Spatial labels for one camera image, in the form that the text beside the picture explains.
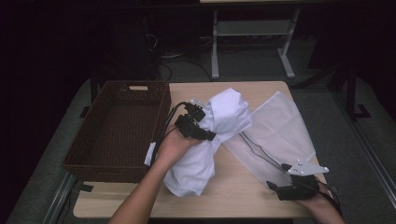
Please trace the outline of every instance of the white cloth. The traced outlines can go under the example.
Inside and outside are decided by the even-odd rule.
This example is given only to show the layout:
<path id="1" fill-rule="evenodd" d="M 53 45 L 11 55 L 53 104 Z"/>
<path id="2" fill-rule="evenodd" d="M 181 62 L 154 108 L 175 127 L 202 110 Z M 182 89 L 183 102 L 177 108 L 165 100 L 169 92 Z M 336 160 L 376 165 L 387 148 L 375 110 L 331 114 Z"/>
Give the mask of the white cloth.
<path id="1" fill-rule="evenodd" d="M 200 127 L 216 134 L 213 141 L 191 147 L 166 174 L 164 183 L 176 196 L 201 195 L 215 174 L 214 155 L 222 142 L 251 126 L 248 102 L 233 89 L 213 96 L 204 106 Z"/>
<path id="2" fill-rule="evenodd" d="M 289 175 L 277 170 L 262 157 L 265 152 L 279 164 L 293 165 L 297 160 L 310 161 L 315 156 L 297 105 L 278 91 L 255 109 L 251 116 L 253 125 L 244 133 L 258 147 L 252 149 L 239 134 L 223 145 L 265 187 L 268 187 L 267 180 L 278 186 L 289 185 Z"/>

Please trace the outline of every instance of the gray floor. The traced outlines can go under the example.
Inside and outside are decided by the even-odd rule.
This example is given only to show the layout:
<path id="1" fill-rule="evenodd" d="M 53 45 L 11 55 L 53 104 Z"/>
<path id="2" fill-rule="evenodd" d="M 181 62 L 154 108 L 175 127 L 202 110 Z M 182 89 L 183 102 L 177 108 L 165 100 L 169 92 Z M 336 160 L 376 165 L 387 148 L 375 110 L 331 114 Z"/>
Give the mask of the gray floor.
<path id="1" fill-rule="evenodd" d="M 315 41 L 294 40 L 288 55 L 296 78 L 286 78 L 276 53 L 279 41 L 281 40 L 263 40 L 260 45 L 239 48 L 234 53 L 221 51 L 220 79 L 217 81 L 283 80 L 291 86 L 318 72 L 306 69 Z M 172 69 L 170 82 L 209 81 L 208 49 L 165 64 Z M 170 70 L 161 66 L 161 74 L 163 78 L 169 77 Z M 329 184 L 339 191 L 345 220 L 347 223 L 396 223 L 394 204 L 375 174 L 365 147 L 354 129 L 354 125 L 361 128 L 389 175 L 396 179 L 396 123 L 375 99 L 371 88 L 358 79 L 357 104 L 364 105 L 372 117 L 351 124 L 342 108 L 343 104 L 339 103 L 340 98 L 345 98 L 345 91 L 339 94 L 329 92 L 326 88 L 329 78 L 325 77 L 303 90 L 291 90 L 291 94 L 304 118 L 319 162 L 331 169 L 325 176 Z M 90 104 L 90 100 L 87 81 L 64 115 L 8 223 L 42 223 L 64 177 L 65 171 L 60 164 L 82 122 L 78 116 L 83 107 Z M 58 223 L 106 223 L 104 219 L 74 217 L 72 211 L 77 196 L 78 186 L 70 199 L 64 202 Z M 313 223 L 310 219 L 294 222 Z"/>

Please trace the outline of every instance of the brown basket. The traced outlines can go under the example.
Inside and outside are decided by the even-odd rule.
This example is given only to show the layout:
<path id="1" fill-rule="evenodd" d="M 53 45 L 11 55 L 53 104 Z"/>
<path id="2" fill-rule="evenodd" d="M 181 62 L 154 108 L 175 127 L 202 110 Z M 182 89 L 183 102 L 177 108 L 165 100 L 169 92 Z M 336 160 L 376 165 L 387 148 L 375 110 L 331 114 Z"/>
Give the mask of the brown basket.
<path id="1" fill-rule="evenodd" d="M 138 183 L 171 105 L 168 82 L 107 82 L 62 167 L 80 180 Z"/>

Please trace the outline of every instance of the table surface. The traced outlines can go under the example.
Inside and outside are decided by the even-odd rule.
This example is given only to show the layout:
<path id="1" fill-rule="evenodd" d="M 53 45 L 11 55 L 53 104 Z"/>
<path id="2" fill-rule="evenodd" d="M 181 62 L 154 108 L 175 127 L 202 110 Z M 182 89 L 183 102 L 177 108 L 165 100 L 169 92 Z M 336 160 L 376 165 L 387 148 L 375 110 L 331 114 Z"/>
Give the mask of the table surface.
<path id="1" fill-rule="evenodd" d="M 191 98 L 205 103 L 211 96 L 228 88 L 240 91 L 249 103 L 250 110 L 261 105 L 276 91 L 282 91 L 291 98 L 288 86 L 281 81 L 171 83 L 172 106 Z M 300 205 L 280 201 L 225 147 L 220 146 L 215 155 L 215 164 L 216 174 L 209 180 L 201 196 L 179 198 L 163 185 L 151 217 L 309 217 Z M 323 175 L 318 177 L 325 181 Z M 136 186 L 131 183 L 84 184 L 93 186 L 93 189 L 91 192 L 79 193 L 74 208 L 76 217 L 111 217 Z"/>

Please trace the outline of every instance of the human arm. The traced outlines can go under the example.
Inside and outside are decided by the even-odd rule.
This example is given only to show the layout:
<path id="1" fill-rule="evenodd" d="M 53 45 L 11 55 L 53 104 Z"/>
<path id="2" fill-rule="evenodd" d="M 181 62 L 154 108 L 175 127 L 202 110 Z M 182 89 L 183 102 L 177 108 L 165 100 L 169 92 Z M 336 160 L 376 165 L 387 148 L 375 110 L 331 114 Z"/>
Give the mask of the human arm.
<path id="1" fill-rule="evenodd" d="M 168 135 L 160 145 L 156 161 L 120 205 L 109 223 L 147 223 L 167 171 L 190 147 L 200 143 L 199 140 L 185 138 L 175 126 L 170 126 L 167 132 Z"/>
<path id="2" fill-rule="evenodd" d="M 327 189 L 319 183 L 320 192 L 328 194 Z M 315 197 L 308 200 L 295 201 L 297 204 L 305 207 L 321 224 L 344 224 L 344 220 L 335 207 L 323 197 L 321 194 L 316 194 Z"/>

